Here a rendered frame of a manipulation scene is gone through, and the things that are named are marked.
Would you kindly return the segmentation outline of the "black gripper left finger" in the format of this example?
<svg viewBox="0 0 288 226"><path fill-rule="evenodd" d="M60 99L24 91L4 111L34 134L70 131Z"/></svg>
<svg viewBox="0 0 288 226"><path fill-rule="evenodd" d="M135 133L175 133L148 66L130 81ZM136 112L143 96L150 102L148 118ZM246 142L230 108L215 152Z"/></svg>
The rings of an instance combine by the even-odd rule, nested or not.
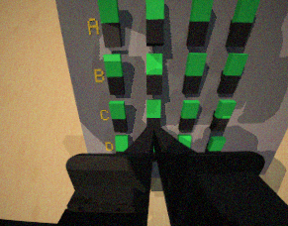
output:
<svg viewBox="0 0 288 226"><path fill-rule="evenodd" d="M148 125L121 154L85 153L71 157L66 169L77 185L132 185L137 190L138 210L147 226L153 158L153 125Z"/></svg>

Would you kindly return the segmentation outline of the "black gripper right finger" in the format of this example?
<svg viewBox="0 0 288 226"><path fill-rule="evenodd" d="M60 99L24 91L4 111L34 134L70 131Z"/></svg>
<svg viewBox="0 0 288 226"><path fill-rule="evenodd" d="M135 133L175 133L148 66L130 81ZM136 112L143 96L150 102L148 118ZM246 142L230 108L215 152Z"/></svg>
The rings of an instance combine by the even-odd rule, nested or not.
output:
<svg viewBox="0 0 288 226"><path fill-rule="evenodd" d="M259 175L265 165L263 155L255 152L197 153L157 124L153 124L153 130L153 146L171 226L184 226L197 174L255 171Z"/></svg>

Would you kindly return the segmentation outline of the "grey switch panel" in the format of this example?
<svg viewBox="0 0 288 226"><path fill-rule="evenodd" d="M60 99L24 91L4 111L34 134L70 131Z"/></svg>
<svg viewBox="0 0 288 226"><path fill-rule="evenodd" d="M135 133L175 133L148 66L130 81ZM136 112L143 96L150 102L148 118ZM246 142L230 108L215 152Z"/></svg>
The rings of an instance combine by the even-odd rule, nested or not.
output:
<svg viewBox="0 0 288 226"><path fill-rule="evenodd" d="M55 0L87 153L157 124L187 148L263 155L288 129L288 0Z"/></svg>

